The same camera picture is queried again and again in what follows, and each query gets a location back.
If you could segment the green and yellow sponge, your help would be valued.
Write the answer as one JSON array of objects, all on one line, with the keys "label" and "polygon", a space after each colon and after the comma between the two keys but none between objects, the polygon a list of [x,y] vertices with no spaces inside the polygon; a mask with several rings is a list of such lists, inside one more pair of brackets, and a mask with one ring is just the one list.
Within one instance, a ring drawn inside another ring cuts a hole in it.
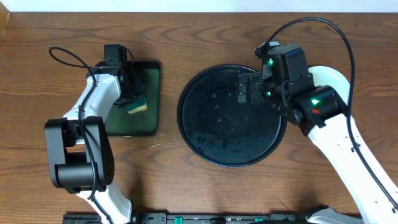
[{"label": "green and yellow sponge", "polygon": [[147,100],[144,95],[140,95],[134,98],[130,103],[127,104],[127,112],[129,114],[138,113],[147,109]]}]

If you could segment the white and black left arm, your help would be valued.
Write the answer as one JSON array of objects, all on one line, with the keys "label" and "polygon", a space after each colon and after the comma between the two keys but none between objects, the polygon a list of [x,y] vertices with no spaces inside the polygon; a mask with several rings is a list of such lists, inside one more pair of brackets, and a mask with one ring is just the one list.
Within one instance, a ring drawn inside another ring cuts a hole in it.
[{"label": "white and black left arm", "polygon": [[111,108],[129,84],[133,65],[98,63],[72,109],[44,127],[52,184],[88,202],[101,223],[133,221],[132,202],[113,180],[114,156],[105,128]]}]

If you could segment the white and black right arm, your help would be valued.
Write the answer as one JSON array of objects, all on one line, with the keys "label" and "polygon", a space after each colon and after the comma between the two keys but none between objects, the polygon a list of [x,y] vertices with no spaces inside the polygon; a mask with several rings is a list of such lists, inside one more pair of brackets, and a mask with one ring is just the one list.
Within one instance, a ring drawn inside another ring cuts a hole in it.
[{"label": "white and black right arm", "polygon": [[[313,74],[316,85],[331,85],[342,96],[344,102],[348,102],[349,83],[339,71],[326,66],[310,67],[309,71]],[[254,73],[238,75],[238,91],[243,90],[243,93],[238,93],[238,96],[246,96],[251,90],[250,85],[248,86],[250,75]],[[261,75],[255,76],[254,78],[261,79]],[[327,119],[325,123],[324,128],[315,126],[308,137],[335,168],[357,204],[362,218],[349,217],[331,208],[323,208],[307,215],[306,221],[308,223],[397,223],[397,208],[393,209],[390,201],[369,175],[358,154],[351,150],[353,145],[349,138],[346,117],[339,114]],[[359,149],[365,161],[397,202],[397,186],[367,147],[353,117],[351,117],[351,128],[354,140],[359,143]]]}]

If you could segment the mint green plate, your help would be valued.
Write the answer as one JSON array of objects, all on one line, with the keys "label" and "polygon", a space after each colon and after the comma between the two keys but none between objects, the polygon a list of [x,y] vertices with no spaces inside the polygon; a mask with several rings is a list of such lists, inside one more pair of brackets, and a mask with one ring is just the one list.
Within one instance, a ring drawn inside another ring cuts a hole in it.
[{"label": "mint green plate", "polygon": [[313,75],[315,86],[331,86],[346,105],[348,104],[350,84],[342,73],[327,66],[310,67],[308,71]]}]

